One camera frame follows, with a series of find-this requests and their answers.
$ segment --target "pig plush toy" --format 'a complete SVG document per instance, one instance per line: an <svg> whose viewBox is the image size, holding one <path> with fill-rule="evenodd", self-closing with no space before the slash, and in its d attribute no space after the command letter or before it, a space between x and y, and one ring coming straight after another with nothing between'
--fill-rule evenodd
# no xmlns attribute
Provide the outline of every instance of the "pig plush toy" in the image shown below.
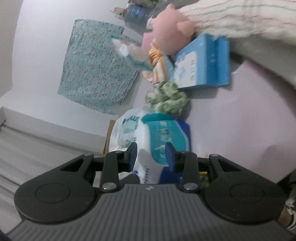
<svg viewBox="0 0 296 241"><path fill-rule="evenodd" d="M174 56L191 42L194 24L169 4L153 21L156 44L166 55Z"/></svg>

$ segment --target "water bottle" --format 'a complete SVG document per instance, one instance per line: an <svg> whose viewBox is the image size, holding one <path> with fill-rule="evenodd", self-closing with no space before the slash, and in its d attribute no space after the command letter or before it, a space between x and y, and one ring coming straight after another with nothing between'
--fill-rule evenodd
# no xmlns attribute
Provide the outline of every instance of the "water bottle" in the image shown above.
<svg viewBox="0 0 296 241"><path fill-rule="evenodd" d="M124 15L126 23L133 23L140 26L146 26L151 10L139 7L133 3L129 4Z"/></svg>

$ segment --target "wet wipes package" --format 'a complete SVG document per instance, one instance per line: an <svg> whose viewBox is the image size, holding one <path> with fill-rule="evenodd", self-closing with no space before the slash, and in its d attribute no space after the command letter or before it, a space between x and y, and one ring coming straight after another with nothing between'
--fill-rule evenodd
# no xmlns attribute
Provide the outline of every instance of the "wet wipes package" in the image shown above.
<svg viewBox="0 0 296 241"><path fill-rule="evenodd" d="M154 113L149 108L132 109L119 118L110 136L109 151L126 150L131 142L138 144L133 174L141 183L178 183L180 173L171 173L165 158L165 144L171 142L177 151L190 150L189 126L180 120ZM122 179L130 173L119 174Z"/></svg>
<svg viewBox="0 0 296 241"><path fill-rule="evenodd" d="M181 89L227 85L229 42L202 34L177 53L175 65L173 80Z"/></svg>

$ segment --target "wall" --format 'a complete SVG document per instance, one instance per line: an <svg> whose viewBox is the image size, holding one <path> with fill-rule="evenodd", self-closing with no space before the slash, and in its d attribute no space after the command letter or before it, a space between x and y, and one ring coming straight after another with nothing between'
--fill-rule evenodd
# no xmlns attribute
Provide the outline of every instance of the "wall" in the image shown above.
<svg viewBox="0 0 296 241"><path fill-rule="evenodd" d="M0 97L12 87L13 37L21 6L22 0L0 1Z"/></svg>
<svg viewBox="0 0 296 241"><path fill-rule="evenodd" d="M127 0L24 0L13 48L13 89L0 99L0 107L105 137L110 119L118 116L90 110L59 96L57 90L74 20L124 26L110 10L126 4ZM141 41L131 29L124 34Z"/></svg>

